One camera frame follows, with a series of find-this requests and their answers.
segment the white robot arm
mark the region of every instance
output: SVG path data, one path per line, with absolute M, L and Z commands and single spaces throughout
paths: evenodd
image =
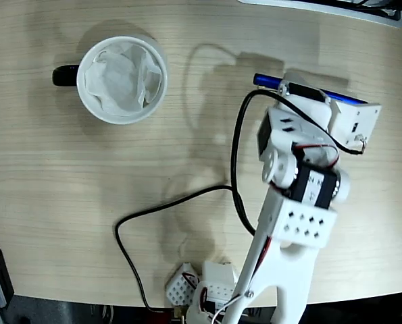
M 237 324 L 244 309 L 269 286 L 277 287 L 278 297 L 272 323 L 299 322 L 316 257 L 337 218 L 330 204 L 344 202 L 349 193 L 349 177 L 338 167 L 338 143 L 342 149 L 364 149 L 381 110 L 380 105 L 331 99 L 294 74 L 285 75 L 278 93 L 301 111 L 278 102 L 267 108 L 259 127 L 259 160 L 268 191 L 238 282 L 234 286 L 232 266 L 204 264 L 188 324 L 219 323 L 221 311 L 222 324 Z M 208 300 L 216 301 L 213 310 L 206 309 Z

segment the black mug handle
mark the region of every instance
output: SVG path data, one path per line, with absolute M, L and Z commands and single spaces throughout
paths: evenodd
M 76 86 L 79 65 L 59 66 L 52 72 L 52 82 L 56 86 Z

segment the floor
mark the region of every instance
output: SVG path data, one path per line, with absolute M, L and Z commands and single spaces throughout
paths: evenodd
M 250 308 L 240 323 L 269 323 L 274 307 Z M 168 324 L 144 308 L 109 307 L 14 296 L 3 311 L 5 324 Z M 300 324 L 402 324 L 402 294 L 309 305 Z

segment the blue marker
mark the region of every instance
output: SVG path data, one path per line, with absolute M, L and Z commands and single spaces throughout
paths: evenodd
M 275 78 L 273 76 L 266 76 L 264 74 L 258 74 L 258 73 L 256 73 L 255 76 L 253 77 L 254 85 L 265 86 L 266 88 L 270 88 L 270 89 L 274 89 L 274 90 L 278 90 L 279 84 L 281 81 L 282 81 L 282 79 L 280 79 L 280 78 Z M 348 97 L 348 96 L 345 96 L 340 93 L 335 93 L 335 92 L 324 90 L 324 89 L 321 89 L 321 91 L 324 92 L 331 99 L 339 100 L 344 103 L 349 103 L 352 105 L 367 103 L 366 101 Z

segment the wood grain surface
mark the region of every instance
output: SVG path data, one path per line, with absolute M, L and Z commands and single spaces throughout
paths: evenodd
M 100 40 L 141 33 L 165 49 L 170 86 L 148 119 L 94 118 L 51 72 Z M 402 292 L 402 29 L 235 0 L 0 0 L 0 245 L 17 294 L 141 305 L 112 232 L 127 215 L 229 181 L 230 143 L 255 72 L 296 70 L 309 82 L 380 102 L 362 157 L 342 155 L 352 189 L 318 257 L 310 302 Z M 266 186 L 255 132 L 243 126 L 239 186 L 253 224 Z M 122 228 L 147 298 L 181 262 L 241 268 L 250 235 L 228 192 Z M 254 305 L 273 305 L 273 290 Z

